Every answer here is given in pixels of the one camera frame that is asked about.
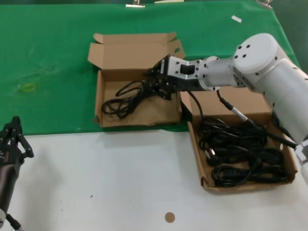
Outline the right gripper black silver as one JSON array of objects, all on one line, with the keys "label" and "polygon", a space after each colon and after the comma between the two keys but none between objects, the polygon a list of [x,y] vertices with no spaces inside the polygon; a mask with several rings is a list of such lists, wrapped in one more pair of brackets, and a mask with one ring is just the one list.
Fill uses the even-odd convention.
[{"label": "right gripper black silver", "polygon": [[143,75],[146,80],[146,97],[158,96],[171,101],[171,95],[179,91],[179,79],[176,58],[165,56],[155,67],[147,69]]}]

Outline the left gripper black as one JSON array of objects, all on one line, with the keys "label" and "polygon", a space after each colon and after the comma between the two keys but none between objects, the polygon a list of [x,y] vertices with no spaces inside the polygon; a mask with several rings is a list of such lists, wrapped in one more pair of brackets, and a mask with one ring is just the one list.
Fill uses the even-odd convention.
[{"label": "left gripper black", "polygon": [[[18,143],[25,150],[18,148]],[[11,122],[0,131],[0,167],[22,165],[24,158],[33,158],[32,147],[23,135],[20,117],[13,116]]]}]

